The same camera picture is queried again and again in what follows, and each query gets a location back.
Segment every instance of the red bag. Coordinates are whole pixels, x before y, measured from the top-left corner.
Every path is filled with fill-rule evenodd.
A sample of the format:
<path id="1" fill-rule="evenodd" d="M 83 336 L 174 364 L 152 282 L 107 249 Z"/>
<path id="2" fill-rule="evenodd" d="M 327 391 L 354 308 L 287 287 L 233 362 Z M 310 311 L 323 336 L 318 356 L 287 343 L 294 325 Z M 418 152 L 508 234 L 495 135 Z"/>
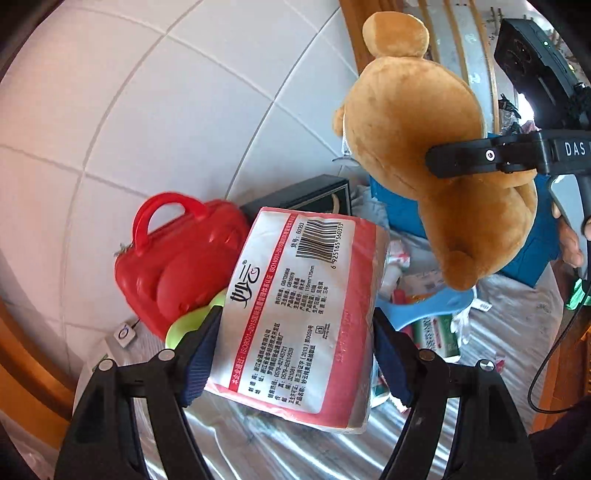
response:
<path id="1" fill-rule="evenodd" d="M 148 234 L 152 215 L 168 203 L 181 204 L 185 213 Z M 115 261 L 115 281 L 138 317 L 164 339 L 179 317 L 228 286 L 249 230 L 233 203 L 161 193 L 136 214 L 133 244 Z"/>

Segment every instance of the metal screw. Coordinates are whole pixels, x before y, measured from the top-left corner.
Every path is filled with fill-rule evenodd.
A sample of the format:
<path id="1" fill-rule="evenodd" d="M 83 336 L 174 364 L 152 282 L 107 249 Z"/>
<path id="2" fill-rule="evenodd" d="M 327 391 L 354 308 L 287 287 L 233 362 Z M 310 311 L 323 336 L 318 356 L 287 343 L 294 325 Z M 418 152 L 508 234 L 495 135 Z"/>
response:
<path id="1" fill-rule="evenodd" d="M 480 360 L 478 366 L 485 372 L 492 372 L 495 369 L 495 364 L 491 360 Z"/>
<path id="2" fill-rule="evenodd" d="M 111 370 L 113 368 L 113 360 L 110 358 L 105 358 L 101 363 L 99 363 L 99 370 L 102 372 L 106 372 L 107 370 Z"/>
<path id="3" fill-rule="evenodd" d="M 160 358 L 163 362 L 168 362 L 174 358 L 174 350 L 171 350 L 170 348 L 162 350 L 158 354 L 158 358 Z"/>
<path id="4" fill-rule="evenodd" d="M 419 350 L 418 357 L 424 362 L 432 362 L 433 360 L 435 360 L 435 352 L 433 350 L 424 348 L 422 350 Z"/>

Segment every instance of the brown plush toy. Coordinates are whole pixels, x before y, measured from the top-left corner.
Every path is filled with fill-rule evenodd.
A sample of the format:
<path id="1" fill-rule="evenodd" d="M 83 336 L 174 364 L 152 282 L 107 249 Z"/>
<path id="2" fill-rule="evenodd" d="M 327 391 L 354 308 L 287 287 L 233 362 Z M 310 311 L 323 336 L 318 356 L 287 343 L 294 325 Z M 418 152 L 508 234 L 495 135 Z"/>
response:
<path id="1" fill-rule="evenodd" d="M 482 138 L 485 125 L 468 85 L 424 60 L 429 33 L 406 14 L 379 12 L 363 38 L 376 57 L 335 113 L 353 157 L 392 192 L 417 200 L 447 285 L 467 290 L 507 265 L 533 225 L 535 170 L 438 179 L 425 165 L 429 148 Z"/>

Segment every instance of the human hand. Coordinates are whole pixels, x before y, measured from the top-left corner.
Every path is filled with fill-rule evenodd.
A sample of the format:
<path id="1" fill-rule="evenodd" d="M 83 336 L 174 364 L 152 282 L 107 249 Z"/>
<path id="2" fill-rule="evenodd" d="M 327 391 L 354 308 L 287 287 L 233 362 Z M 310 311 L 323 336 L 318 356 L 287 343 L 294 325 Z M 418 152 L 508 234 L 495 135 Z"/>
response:
<path id="1" fill-rule="evenodd" d="M 558 241 L 562 260 L 573 268 L 583 266 L 583 253 L 579 245 L 579 236 L 568 226 L 556 204 L 552 204 L 552 216 L 558 219 Z M 587 240 L 591 240 L 591 218 L 587 220 L 584 227 L 584 234 Z"/>

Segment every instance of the barcode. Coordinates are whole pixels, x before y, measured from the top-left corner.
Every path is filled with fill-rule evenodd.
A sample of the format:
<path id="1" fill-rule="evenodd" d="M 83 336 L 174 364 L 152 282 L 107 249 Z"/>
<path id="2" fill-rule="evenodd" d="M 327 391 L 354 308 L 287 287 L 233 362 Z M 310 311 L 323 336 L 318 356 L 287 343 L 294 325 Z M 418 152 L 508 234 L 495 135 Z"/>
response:
<path id="1" fill-rule="evenodd" d="M 308 220 L 301 233 L 295 256 L 334 263 L 333 254 L 340 225 L 340 222 Z"/>

